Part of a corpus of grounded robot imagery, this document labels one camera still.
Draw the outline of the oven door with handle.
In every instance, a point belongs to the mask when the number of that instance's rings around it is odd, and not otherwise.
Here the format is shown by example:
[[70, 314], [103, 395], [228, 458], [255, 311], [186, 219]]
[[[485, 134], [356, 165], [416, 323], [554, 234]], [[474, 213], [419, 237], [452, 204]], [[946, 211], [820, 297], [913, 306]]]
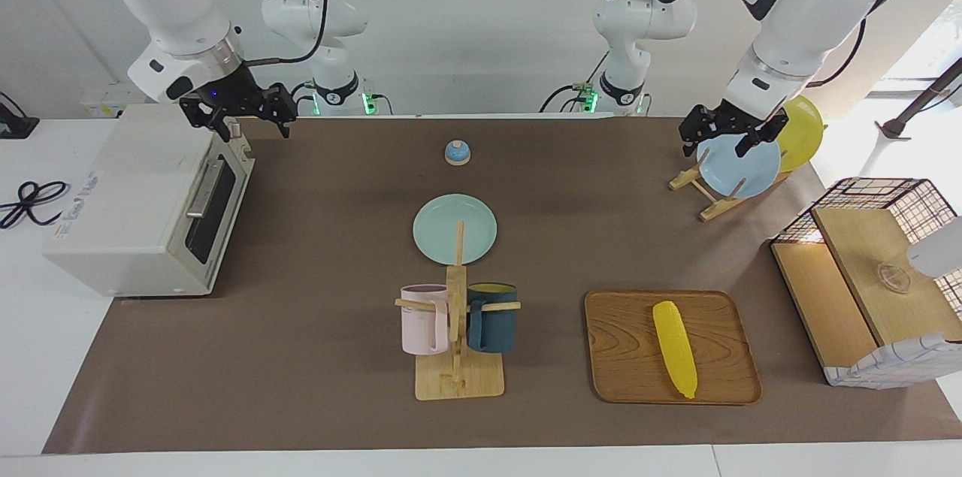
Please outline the oven door with handle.
[[176, 267], [165, 283], [170, 296], [213, 291], [253, 165], [250, 142], [243, 138], [227, 143], [214, 138], [201, 157], [166, 246]]

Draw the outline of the mint green plate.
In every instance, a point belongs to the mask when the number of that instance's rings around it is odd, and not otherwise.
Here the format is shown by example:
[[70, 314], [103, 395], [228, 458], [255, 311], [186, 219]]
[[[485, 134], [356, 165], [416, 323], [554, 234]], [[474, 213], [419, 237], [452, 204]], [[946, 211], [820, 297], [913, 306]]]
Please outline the mint green plate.
[[431, 261], [454, 265], [460, 222], [464, 223], [461, 262], [471, 264], [491, 250], [498, 233], [494, 211], [478, 198], [447, 194], [423, 204], [413, 218], [413, 241]]

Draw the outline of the yellow corn cob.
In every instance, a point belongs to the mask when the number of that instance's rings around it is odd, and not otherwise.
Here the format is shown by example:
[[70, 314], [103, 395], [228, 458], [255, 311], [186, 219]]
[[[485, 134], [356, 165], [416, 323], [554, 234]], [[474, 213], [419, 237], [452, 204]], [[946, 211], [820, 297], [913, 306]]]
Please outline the yellow corn cob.
[[673, 387], [684, 398], [694, 400], [700, 380], [680, 310], [673, 301], [661, 301], [653, 306], [652, 318], [664, 367]]

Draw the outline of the white toaster oven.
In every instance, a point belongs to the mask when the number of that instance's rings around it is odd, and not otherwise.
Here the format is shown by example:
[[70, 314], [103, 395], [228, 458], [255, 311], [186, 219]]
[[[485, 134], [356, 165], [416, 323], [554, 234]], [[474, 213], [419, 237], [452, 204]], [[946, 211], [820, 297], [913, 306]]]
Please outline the white toaster oven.
[[[231, 140], [246, 139], [234, 119], [228, 128]], [[107, 298], [174, 297], [165, 291], [176, 269], [166, 246], [214, 138], [222, 141], [172, 105], [129, 105], [41, 254]]]

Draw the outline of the light blue plate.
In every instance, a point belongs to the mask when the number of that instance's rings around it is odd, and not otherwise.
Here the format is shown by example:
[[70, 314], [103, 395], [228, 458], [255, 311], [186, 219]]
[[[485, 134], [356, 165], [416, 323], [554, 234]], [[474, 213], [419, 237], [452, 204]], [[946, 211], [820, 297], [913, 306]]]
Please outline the light blue plate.
[[776, 143], [762, 142], [738, 156], [743, 135], [723, 134], [697, 146], [702, 179], [714, 192], [751, 198], [765, 192], [779, 175], [781, 151]]

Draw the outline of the yellow plate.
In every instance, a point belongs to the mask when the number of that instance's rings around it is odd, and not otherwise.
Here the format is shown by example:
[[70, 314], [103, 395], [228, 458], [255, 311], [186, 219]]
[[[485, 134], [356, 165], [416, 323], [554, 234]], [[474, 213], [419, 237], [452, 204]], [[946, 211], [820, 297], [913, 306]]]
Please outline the yellow plate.
[[789, 121], [776, 139], [781, 152], [781, 174], [797, 170], [810, 162], [824, 138], [821, 112], [807, 97], [797, 95], [783, 105]]

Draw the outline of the white power strip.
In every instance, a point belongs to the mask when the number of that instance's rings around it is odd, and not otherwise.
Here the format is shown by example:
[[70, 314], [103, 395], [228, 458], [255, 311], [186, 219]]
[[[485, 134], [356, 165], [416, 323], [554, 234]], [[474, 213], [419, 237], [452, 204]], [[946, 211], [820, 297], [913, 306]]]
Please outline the white power strip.
[[80, 97], [80, 104], [86, 112], [86, 117], [96, 119], [116, 119], [123, 114], [128, 105], [152, 103], [154, 100], [127, 81], [86, 88]]

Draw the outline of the black tripod pole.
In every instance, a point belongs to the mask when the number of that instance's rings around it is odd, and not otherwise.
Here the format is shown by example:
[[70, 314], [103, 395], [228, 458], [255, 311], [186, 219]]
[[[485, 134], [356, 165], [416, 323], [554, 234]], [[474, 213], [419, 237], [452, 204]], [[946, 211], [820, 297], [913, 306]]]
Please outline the black tripod pole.
[[880, 138], [894, 141], [909, 140], [907, 136], [903, 136], [903, 132], [911, 118], [938, 107], [959, 91], [962, 91], [962, 56], [959, 56], [944, 73], [936, 77], [934, 82], [918, 94], [899, 115], [884, 123], [876, 123]]

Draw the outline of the small clear glass dish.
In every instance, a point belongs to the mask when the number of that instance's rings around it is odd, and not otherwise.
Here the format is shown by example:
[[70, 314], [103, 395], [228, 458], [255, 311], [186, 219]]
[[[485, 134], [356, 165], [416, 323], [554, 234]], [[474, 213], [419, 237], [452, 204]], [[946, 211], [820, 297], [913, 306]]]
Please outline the small clear glass dish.
[[877, 264], [876, 274], [887, 290], [894, 293], [907, 294], [911, 288], [911, 275], [899, 264], [880, 262], [880, 264]]

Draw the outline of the black stand base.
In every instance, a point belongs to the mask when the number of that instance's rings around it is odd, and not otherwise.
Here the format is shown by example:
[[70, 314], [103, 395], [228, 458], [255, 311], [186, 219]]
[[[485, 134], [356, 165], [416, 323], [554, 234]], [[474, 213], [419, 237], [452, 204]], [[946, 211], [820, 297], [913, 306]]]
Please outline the black stand base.
[[0, 139], [25, 139], [38, 127], [39, 118], [29, 116], [20, 104], [0, 90]]

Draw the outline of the brown wooden tray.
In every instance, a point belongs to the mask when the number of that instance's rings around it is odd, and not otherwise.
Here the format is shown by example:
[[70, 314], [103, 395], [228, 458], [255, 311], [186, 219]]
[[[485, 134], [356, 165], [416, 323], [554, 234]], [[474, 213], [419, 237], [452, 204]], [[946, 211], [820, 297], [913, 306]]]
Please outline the brown wooden tray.
[[[664, 361], [654, 319], [661, 303], [680, 313], [695, 382], [684, 395]], [[592, 290], [584, 299], [592, 385], [618, 404], [745, 406], [761, 399], [760, 376], [734, 300], [718, 290]]]

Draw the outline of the brown table mat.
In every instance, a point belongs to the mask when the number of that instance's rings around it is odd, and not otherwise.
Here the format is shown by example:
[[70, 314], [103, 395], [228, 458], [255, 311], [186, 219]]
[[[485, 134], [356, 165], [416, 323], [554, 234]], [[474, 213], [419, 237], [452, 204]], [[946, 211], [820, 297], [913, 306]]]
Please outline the brown table mat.
[[[670, 118], [247, 120], [256, 158], [203, 299], [110, 305], [45, 453], [560, 447], [959, 439], [935, 382], [827, 384], [765, 240], [824, 189], [812, 169], [714, 222], [670, 192], [690, 165]], [[448, 165], [451, 140], [470, 162]], [[394, 299], [439, 282], [412, 237], [437, 196], [498, 221], [471, 282], [522, 309], [505, 394], [419, 402]], [[594, 394], [591, 290], [721, 290], [763, 394], [748, 406], [608, 404]]]

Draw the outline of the pink mug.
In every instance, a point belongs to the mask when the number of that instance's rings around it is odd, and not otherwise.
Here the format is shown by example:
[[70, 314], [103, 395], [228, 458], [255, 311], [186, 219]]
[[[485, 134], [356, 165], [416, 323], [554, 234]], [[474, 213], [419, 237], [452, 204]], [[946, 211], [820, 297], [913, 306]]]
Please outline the pink mug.
[[400, 288], [400, 298], [428, 305], [428, 309], [400, 309], [402, 350], [413, 356], [433, 356], [450, 350], [447, 287], [440, 283], [407, 285]]

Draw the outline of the dark blue mug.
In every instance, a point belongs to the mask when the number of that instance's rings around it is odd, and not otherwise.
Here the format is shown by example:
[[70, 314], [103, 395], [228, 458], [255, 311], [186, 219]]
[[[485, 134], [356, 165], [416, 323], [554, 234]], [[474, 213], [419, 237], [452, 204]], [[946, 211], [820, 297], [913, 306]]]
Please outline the dark blue mug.
[[467, 344], [471, 350], [500, 354], [512, 351], [516, 341], [516, 310], [489, 310], [485, 303], [518, 301], [518, 289], [501, 282], [471, 283], [467, 287]]

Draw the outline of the wooden mug rack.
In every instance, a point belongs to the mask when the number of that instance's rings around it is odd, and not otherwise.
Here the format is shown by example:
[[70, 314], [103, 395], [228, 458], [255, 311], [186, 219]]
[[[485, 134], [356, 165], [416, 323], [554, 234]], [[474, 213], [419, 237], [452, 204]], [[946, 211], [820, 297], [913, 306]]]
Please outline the wooden mug rack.
[[415, 398], [419, 401], [495, 397], [504, 394], [501, 356], [475, 352], [467, 346], [467, 268], [463, 262], [464, 227], [459, 220], [455, 238], [455, 261], [446, 268], [448, 288], [447, 352], [418, 356], [415, 364]]

